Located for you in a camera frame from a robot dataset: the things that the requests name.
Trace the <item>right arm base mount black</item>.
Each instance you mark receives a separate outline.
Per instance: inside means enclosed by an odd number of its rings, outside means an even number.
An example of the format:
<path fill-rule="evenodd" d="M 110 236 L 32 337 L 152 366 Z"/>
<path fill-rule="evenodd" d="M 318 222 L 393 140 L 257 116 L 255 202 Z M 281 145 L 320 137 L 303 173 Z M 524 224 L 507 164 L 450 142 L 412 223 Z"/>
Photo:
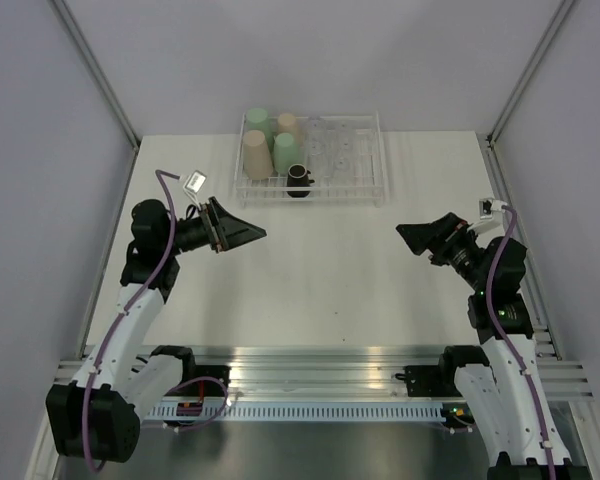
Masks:
<path fill-rule="evenodd" d="M 437 365 L 408 365 L 402 374 L 410 398 L 459 398 L 461 394 L 452 382 L 443 378 Z"/>

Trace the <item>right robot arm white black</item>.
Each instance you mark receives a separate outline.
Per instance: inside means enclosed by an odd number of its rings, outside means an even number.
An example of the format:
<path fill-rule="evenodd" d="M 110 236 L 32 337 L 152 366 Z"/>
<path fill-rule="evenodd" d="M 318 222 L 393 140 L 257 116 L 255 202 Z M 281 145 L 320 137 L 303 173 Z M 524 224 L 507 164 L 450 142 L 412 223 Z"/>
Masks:
<path fill-rule="evenodd" d="M 430 223 L 399 224 L 415 255 L 450 266 L 472 288 L 468 317 L 476 346 L 448 346 L 439 357 L 439 388 L 464 399 L 486 448 L 490 479 L 588 479 L 555 426 L 539 375 L 536 338 L 520 292 L 526 247 L 513 239 L 516 211 L 504 235 L 477 244 L 478 225 L 454 213 Z"/>

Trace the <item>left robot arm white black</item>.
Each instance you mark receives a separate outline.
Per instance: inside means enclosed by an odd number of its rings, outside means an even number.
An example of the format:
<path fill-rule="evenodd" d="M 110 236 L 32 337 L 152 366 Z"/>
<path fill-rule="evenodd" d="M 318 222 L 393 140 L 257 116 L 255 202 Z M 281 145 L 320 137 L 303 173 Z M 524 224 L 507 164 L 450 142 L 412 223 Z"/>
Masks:
<path fill-rule="evenodd" d="M 148 199 L 133 207 L 131 218 L 132 240 L 112 323 L 72 379 L 53 385 L 45 400 L 56 451 L 89 464 L 128 461 L 154 406 L 171 392 L 186 396 L 197 387 L 195 356 L 185 346 L 158 346 L 139 371 L 133 369 L 175 286 L 178 255 L 202 247 L 223 253 L 267 235 L 227 212 L 216 198 L 183 219 Z"/>

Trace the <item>dark brown mug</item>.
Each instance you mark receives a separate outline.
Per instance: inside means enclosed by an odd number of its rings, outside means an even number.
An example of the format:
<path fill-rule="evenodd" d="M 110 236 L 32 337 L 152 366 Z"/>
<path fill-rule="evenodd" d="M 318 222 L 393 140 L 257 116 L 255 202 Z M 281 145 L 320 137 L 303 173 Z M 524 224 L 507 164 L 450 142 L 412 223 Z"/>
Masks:
<path fill-rule="evenodd" d="M 309 187 L 314 183 L 311 171 L 302 164 L 289 167 L 286 186 L 287 195 L 291 198 L 305 198 L 310 194 Z"/>

